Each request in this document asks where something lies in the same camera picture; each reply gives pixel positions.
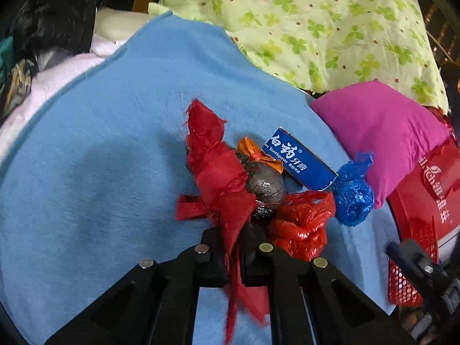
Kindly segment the orange plastic bag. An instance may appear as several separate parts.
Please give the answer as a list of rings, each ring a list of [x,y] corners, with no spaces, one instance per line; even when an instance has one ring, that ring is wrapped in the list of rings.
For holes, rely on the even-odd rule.
[[[264,151],[262,151],[262,149],[248,136],[245,136],[238,141],[236,150],[249,157],[251,161],[265,164],[266,166],[276,170],[279,174],[283,173],[283,162],[264,153]]]

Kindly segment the teal garment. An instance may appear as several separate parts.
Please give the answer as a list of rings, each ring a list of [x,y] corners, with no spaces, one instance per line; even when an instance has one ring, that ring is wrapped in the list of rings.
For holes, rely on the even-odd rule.
[[[14,66],[13,37],[6,37],[0,44],[0,83],[3,85]]]

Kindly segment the white pink bed sheet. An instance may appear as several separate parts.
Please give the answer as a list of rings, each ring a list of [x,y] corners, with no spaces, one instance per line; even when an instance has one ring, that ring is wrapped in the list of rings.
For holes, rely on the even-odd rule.
[[[32,79],[30,94],[1,123],[1,157],[6,156],[20,132],[47,100],[67,83],[113,55],[150,19],[146,13],[99,9],[90,51],[39,72]]]

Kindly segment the red plastic bag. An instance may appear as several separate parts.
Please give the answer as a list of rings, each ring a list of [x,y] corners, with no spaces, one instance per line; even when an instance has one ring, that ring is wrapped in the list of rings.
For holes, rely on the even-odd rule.
[[[289,256],[309,262],[327,244],[326,224],[334,215],[330,192],[289,193],[268,225],[269,241]]]

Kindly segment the blue toothpaste box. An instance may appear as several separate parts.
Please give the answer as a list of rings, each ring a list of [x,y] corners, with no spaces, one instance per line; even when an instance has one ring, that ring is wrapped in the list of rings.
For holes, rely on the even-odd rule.
[[[266,141],[262,151],[280,160],[284,170],[309,190],[324,191],[338,177],[320,157],[282,127]]]

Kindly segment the red printed shopping bag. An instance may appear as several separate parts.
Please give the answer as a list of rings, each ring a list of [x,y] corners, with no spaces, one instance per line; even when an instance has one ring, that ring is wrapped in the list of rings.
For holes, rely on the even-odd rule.
[[[430,111],[448,128],[448,138],[418,161],[388,201],[402,241],[433,247],[446,262],[459,237],[459,142],[448,117]]]

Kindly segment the green clover pattern quilt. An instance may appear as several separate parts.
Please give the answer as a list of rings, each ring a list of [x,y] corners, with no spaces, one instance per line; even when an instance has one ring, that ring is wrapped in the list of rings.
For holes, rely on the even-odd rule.
[[[222,27],[259,69],[326,93],[377,79],[421,105],[449,109],[417,0],[159,0]]]

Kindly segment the blue plastic bag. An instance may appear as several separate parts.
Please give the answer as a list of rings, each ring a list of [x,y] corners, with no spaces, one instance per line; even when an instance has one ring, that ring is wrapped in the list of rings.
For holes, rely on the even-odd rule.
[[[365,178],[372,165],[372,153],[357,152],[353,160],[340,167],[332,184],[335,217],[347,227],[362,223],[374,207],[373,189]]]

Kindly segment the magenta pillow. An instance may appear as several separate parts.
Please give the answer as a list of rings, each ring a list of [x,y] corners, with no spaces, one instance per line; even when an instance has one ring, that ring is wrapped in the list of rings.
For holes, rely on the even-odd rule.
[[[378,80],[328,92],[311,108],[351,158],[358,152],[373,154],[366,180],[376,208],[382,207],[420,158],[450,135],[431,111]]]

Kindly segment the black puffer jacket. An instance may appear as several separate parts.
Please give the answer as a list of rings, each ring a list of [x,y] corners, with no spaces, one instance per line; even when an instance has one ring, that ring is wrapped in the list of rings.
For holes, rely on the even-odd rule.
[[[23,57],[61,48],[73,55],[91,48],[97,0],[26,0],[9,30]]]

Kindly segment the red mesh basket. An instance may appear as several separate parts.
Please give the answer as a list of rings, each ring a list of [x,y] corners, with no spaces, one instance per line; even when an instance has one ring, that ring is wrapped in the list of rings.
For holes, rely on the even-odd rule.
[[[425,258],[439,262],[434,219],[429,222],[414,219],[400,226],[401,240],[387,247],[388,299],[397,306],[420,306],[423,297],[416,285],[426,280],[419,266]]]

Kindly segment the light blue blanket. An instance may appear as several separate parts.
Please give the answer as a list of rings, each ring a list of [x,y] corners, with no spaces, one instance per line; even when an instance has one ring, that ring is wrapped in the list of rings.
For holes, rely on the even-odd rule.
[[[197,189],[186,110],[202,101],[225,141],[283,128],[333,169],[348,155],[303,92],[253,66],[219,27],[159,16],[35,114],[1,165],[1,303],[43,344],[139,260],[175,258],[209,220],[177,221]]]

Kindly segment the grey knotted plastic bag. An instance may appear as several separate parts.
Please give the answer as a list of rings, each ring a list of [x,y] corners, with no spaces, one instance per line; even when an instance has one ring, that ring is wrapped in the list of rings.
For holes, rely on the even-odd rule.
[[[251,160],[248,155],[239,152],[235,155],[248,174],[246,190],[256,196],[256,209],[253,211],[251,221],[269,222],[275,215],[277,207],[285,201],[286,190],[282,175],[263,162]]]

